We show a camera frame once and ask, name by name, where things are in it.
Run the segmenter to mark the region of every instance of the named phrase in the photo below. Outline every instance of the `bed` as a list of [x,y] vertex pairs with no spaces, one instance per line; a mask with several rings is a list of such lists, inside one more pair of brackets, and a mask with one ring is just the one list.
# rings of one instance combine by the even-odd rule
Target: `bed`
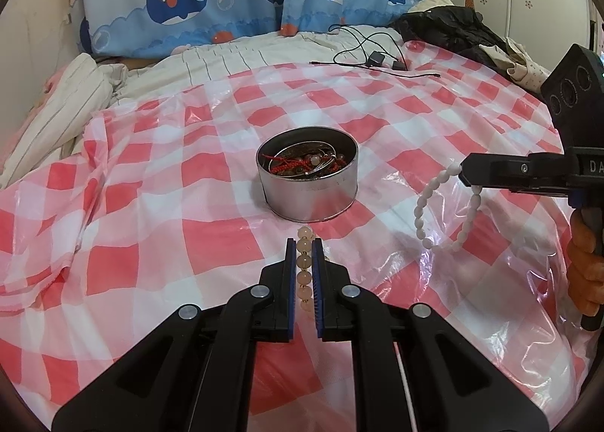
[[[265,205],[251,158],[303,125],[341,128],[362,151],[357,202],[313,226],[328,256],[384,301],[429,303],[552,427],[571,409],[596,342],[566,296],[569,208],[489,193],[458,254],[426,252],[413,227],[417,195],[450,162],[559,151],[547,108],[462,57],[358,30],[390,32],[394,41],[376,41],[401,49],[403,75],[441,76],[309,64],[354,47],[345,32],[236,39],[129,72],[98,66],[108,108],[54,153],[62,160],[51,155],[0,195],[0,363],[46,426],[174,308],[223,304],[279,260],[299,226]],[[469,196],[452,183],[431,200],[430,237],[455,237]],[[320,344],[298,311],[294,344],[259,351],[250,430],[353,430],[351,376],[346,346]]]

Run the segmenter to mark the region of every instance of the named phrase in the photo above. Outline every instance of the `human hand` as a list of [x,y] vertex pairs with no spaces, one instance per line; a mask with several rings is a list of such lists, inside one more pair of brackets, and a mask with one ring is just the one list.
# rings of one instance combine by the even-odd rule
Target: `human hand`
[[582,314],[595,316],[600,304],[604,304],[604,258],[593,253],[596,235],[583,222],[581,210],[571,215],[570,228],[569,296]]

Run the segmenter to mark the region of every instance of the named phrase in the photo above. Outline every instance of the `bracelet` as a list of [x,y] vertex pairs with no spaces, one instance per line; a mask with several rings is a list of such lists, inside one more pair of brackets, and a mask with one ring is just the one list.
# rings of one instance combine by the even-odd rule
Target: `bracelet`
[[[461,173],[461,166],[457,163],[453,163],[446,170],[442,170],[435,178],[430,180],[424,191],[420,194],[418,198],[418,206],[414,209],[413,214],[415,215],[415,227],[416,227],[416,236],[422,242],[422,246],[426,249],[439,249],[445,248],[445,245],[434,245],[433,241],[430,238],[426,237],[426,231],[424,230],[424,220],[422,219],[424,216],[424,208],[428,205],[428,199],[430,199],[434,192],[443,184],[447,183],[451,177],[456,177]],[[457,234],[457,239],[449,245],[452,251],[458,251],[467,240],[467,236],[472,230],[472,224],[474,219],[476,219],[476,215],[478,214],[478,209],[482,202],[480,194],[482,192],[482,187],[472,186],[472,197],[470,198],[470,203],[467,206],[467,216],[466,220],[461,225],[461,231]]]

